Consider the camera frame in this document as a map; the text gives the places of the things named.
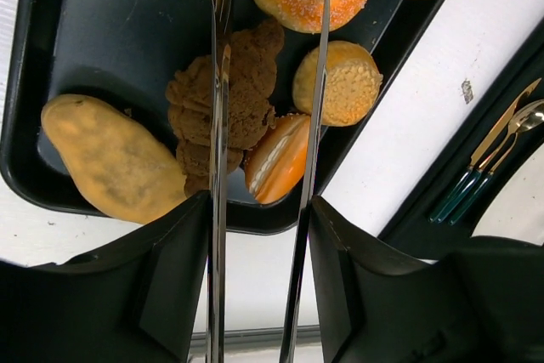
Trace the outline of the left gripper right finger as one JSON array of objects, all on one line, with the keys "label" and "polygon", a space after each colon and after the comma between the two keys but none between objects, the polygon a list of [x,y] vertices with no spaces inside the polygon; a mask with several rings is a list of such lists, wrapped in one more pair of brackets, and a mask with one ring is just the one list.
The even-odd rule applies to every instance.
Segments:
[{"label": "left gripper right finger", "polygon": [[429,264],[311,205],[309,244],[327,362],[540,362],[543,250],[477,236]]}]

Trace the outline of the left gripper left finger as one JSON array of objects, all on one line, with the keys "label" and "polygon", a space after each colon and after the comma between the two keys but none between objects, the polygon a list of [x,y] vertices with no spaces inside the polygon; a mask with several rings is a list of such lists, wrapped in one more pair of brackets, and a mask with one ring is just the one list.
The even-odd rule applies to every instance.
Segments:
[{"label": "left gripper left finger", "polygon": [[186,361],[210,222],[199,193],[63,264],[2,262],[2,361]]}]

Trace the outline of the orange cream sandwich bun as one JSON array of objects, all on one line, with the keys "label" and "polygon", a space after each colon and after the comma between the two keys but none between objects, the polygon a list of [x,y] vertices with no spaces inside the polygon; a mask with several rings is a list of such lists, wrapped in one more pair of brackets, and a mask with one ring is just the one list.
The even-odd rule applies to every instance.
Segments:
[{"label": "orange cream sandwich bun", "polygon": [[289,193],[303,177],[309,142],[310,116],[290,114],[276,120],[275,127],[248,151],[245,181],[248,191],[261,204],[270,204]]}]

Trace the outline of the round sesame bun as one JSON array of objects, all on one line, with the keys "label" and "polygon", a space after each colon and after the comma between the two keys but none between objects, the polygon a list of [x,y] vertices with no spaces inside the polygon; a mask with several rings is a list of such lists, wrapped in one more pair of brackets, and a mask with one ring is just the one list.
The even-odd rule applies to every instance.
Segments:
[{"label": "round sesame bun", "polygon": [[[306,114],[312,111],[318,54],[317,48],[309,52],[293,79],[294,105]],[[347,127],[359,122],[374,105],[382,82],[383,75],[365,48],[346,41],[328,43],[322,123]]]}]

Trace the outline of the metal tongs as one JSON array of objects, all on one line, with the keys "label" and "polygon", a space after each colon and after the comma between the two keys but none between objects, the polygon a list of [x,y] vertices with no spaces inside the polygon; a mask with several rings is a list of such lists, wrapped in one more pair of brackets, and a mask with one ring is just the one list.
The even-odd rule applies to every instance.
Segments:
[{"label": "metal tongs", "polygon": [[[207,255],[207,354],[208,362],[224,361],[224,289],[225,243],[227,221],[227,158],[228,158],[228,97],[230,76],[230,34],[233,0],[212,1],[212,119],[210,140],[210,191],[212,194],[212,225]],[[303,266],[309,234],[309,203],[314,194],[315,169],[322,105],[326,88],[326,57],[330,32],[330,0],[324,0],[320,45],[309,130],[309,145],[292,270],[279,360],[291,362],[295,356],[298,335],[298,312],[303,283]]]}]

